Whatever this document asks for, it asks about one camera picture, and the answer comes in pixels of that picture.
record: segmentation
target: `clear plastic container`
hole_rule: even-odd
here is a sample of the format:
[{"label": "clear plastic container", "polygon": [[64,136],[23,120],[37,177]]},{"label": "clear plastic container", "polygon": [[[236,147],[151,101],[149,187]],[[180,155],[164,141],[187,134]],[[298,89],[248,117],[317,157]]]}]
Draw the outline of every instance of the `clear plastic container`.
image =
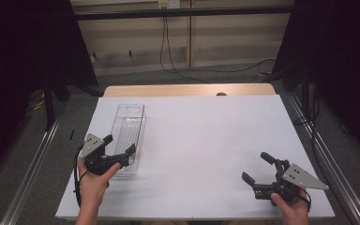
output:
[{"label": "clear plastic container", "polygon": [[132,144],[136,144],[136,153],[129,159],[129,166],[118,171],[118,175],[130,176],[139,169],[139,158],[145,129],[145,111],[142,104],[119,105],[112,126],[112,143],[107,146],[110,155],[125,153]]}]

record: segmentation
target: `hand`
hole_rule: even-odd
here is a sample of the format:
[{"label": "hand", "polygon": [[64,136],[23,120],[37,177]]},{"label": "hand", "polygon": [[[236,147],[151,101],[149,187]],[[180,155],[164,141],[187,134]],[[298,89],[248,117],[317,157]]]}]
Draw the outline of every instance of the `hand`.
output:
[{"label": "hand", "polygon": [[[306,198],[306,192],[300,189],[299,195]],[[278,194],[272,193],[271,199],[282,211],[284,225],[308,225],[308,204],[299,198],[287,204]]]},{"label": "hand", "polygon": [[100,207],[107,183],[118,172],[121,164],[115,163],[101,176],[88,172],[83,160],[78,158],[79,176],[81,179],[81,209],[77,219],[77,225],[96,224],[98,219],[98,208]]}]

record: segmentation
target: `gray floor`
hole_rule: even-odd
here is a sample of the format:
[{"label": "gray floor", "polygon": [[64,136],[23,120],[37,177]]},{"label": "gray floor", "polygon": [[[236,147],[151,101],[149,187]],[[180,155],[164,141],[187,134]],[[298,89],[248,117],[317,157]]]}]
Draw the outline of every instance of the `gray floor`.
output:
[{"label": "gray floor", "polygon": [[[262,64],[260,72],[270,71],[272,65],[273,62]],[[247,68],[248,66],[217,66],[209,67],[208,69],[237,70]],[[204,80],[208,83],[256,83],[264,79],[263,76],[255,77],[256,73],[256,67],[241,72],[181,72],[184,76]],[[102,91],[109,85],[201,83],[185,79],[176,73],[164,71],[105,76],[99,77],[98,81],[100,84],[99,89]],[[291,119],[297,119],[299,115],[292,105],[289,94],[283,91],[281,81],[275,81],[272,84],[277,93],[281,95]],[[83,140],[98,99],[90,97],[72,87],[68,89],[72,93],[69,102],[62,103],[55,101],[55,109],[57,111],[64,109],[64,114],[47,149],[46,155],[39,163],[40,167],[37,170],[36,179],[32,184],[32,188],[26,193],[27,198],[21,207],[22,210],[19,216],[14,219],[17,221],[17,224],[73,224],[73,222],[54,217],[54,214],[72,170],[75,150]],[[45,135],[45,123],[46,115],[43,108],[38,111],[28,112],[12,140],[10,149],[2,156],[0,162],[0,221],[8,210],[8,206],[22,183],[23,177],[27,173],[28,167]],[[344,132],[341,120],[325,104],[324,99],[321,100],[321,112],[316,126],[338,166],[352,185],[356,195],[360,198],[360,145],[353,135]],[[295,129],[306,148],[317,174],[323,176],[324,173],[328,178],[327,182],[331,186],[331,191],[327,191],[326,194],[336,213],[334,218],[314,220],[311,221],[311,224],[351,224],[348,217],[352,224],[358,224],[358,221],[356,221],[348,207],[348,203],[342,197],[333,177],[331,177],[324,165],[323,172],[321,172],[317,159],[314,157],[311,141],[306,129],[303,126],[295,126]]]}]

